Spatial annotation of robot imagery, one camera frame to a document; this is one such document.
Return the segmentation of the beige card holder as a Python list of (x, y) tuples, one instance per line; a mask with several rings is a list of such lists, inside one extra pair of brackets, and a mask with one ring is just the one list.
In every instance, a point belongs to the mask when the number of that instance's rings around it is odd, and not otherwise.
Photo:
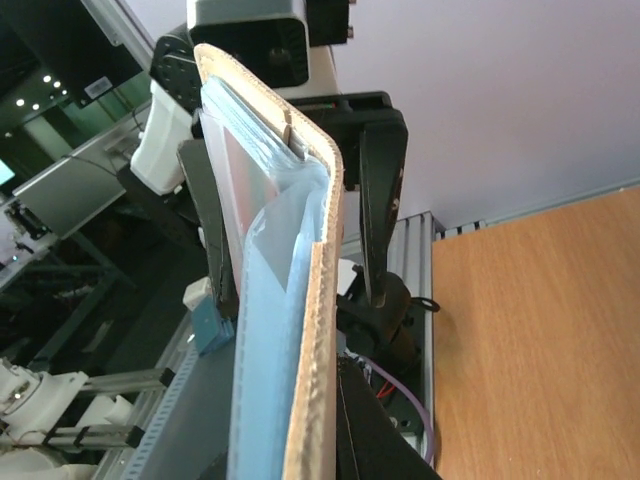
[(218, 47), (194, 50), (205, 145), (224, 219), (227, 128), (274, 182), (244, 249), (230, 479), (331, 479), (343, 161), (335, 141)]

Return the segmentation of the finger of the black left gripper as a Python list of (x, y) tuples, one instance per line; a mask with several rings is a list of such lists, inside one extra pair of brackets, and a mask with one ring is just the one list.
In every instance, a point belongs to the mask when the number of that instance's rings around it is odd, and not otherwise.
[(239, 298), (216, 180), (205, 142), (183, 142), (177, 150), (177, 157), (200, 221), (213, 298), (223, 318), (236, 318)]

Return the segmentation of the red VIP credit card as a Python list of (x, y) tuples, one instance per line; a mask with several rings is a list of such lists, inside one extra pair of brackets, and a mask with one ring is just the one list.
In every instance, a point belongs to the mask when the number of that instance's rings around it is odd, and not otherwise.
[(237, 292), (242, 290), (245, 240), (260, 210), (277, 192), (274, 182), (239, 140), (224, 128), (220, 170), (224, 221)]

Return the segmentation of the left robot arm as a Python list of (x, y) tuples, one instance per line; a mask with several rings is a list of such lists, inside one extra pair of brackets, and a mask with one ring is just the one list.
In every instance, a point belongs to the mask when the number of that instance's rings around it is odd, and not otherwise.
[[(201, 100), (185, 26), (158, 40), (150, 75), (151, 107), (141, 144), (116, 177), (169, 239), (193, 246), (200, 240), (200, 221), (191, 195), (178, 190), (185, 181), (178, 150), (203, 132), (195, 116)], [(344, 186), (359, 194), (364, 288), (373, 307), (390, 306), (408, 294), (387, 270), (408, 144), (404, 117), (385, 92), (299, 95), (292, 103), (340, 148)]]

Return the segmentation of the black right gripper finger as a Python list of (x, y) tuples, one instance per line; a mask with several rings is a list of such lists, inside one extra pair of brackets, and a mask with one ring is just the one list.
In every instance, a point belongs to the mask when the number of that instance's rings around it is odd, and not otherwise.
[(338, 359), (336, 388), (338, 479), (429, 480), (439, 477), (393, 426), (354, 360)]

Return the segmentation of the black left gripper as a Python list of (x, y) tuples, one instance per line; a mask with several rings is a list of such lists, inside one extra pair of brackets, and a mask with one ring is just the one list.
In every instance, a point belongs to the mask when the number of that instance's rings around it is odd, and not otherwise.
[(360, 191), (365, 288), (370, 304), (382, 306), (408, 142), (403, 115), (385, 92), (294, 99), (291, 105), (335, 141), (345, 167), (344, 186)]

